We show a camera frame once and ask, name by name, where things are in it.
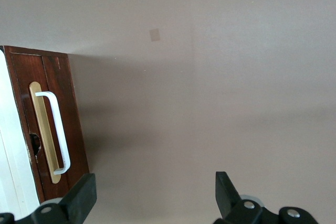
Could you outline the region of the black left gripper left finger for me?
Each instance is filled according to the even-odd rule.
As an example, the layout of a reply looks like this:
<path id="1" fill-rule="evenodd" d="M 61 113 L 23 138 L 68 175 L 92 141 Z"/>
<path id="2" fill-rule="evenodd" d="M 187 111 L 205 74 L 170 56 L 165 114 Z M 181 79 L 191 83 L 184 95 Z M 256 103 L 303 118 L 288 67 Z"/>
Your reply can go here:
<path id="1" fill-rule="evenodd" d="M 96 201 L 96 176 L 84 174 L 60 202 L 41 205 L 20 220 L 15 220 L 12 213 L 1 213 L 1 223 L 84 223 Z"/>

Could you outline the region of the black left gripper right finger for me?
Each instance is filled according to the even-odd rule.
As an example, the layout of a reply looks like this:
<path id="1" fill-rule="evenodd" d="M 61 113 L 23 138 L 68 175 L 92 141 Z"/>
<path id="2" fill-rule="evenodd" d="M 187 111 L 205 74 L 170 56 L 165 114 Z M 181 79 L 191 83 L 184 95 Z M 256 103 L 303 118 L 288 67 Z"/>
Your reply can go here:
<path id="1" fill-rule="evenodd" d="M 301 208 L 282 207 L 275 214 L 252 199 L 242 199 L 226 172 L 216 172 L 215 197 L 222 216 L 215 223 L 318 223 L 309 212 Z"/>

